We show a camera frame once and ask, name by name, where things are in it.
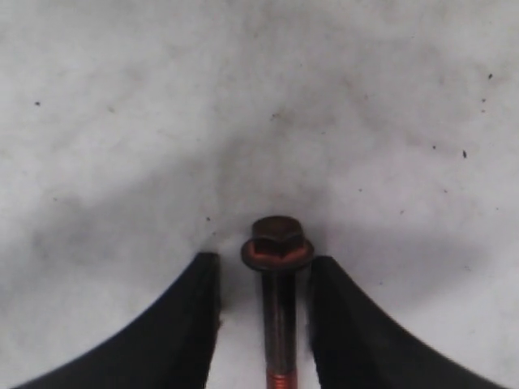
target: concrete floor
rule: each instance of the concrete floor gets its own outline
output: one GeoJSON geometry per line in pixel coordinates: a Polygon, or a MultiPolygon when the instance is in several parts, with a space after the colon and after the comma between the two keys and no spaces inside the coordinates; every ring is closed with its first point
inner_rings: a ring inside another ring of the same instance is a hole
{"type": "Polygon", "coordinates": [[[238,248],[272,213],[416,336],[519,387],[517,15],[515,0],[0,1],[0,387],[99,344],[211,249],[225,311],[208,388],[263,388],[238,248]]]}

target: bolt head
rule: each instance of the bolt head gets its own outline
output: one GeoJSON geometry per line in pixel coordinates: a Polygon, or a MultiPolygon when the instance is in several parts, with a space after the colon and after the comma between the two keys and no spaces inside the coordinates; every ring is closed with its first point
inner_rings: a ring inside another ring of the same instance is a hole
{"type": "Polygon", "coordinates": [[[297,271],[310,263],[313,245],[305,238],[299,221],[270,216],[252,225],[252,239],[242,247],[242,260],[263,272],[297,271]]]}

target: red thread coating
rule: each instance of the red thread coating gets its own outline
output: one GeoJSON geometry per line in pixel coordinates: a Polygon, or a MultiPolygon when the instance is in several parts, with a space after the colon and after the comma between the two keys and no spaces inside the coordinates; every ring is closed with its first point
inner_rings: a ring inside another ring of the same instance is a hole
{"type": "Polygon", "coordinates": [[[267,389],[298,389],[298,372],[281,375],[267,370],[267,389]]]}

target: rusty bolt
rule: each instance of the rusty bolt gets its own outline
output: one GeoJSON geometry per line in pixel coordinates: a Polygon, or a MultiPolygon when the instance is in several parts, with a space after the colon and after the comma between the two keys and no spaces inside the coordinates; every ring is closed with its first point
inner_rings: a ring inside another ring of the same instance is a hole
{"type": "Polygon", "coordinates": [[[242,259],[256,271],[297,271],[313,259],[314,248],[301,223],[288,216],[270,216],[252,225],[242,259]]]}
{"type": "Polygon", "coordinates": [[[262,273],[267,389],[297,389],[295,273],[313,255],[301,224],[288,216],[256,221],[242,247],[243,262],[262,273]]]}

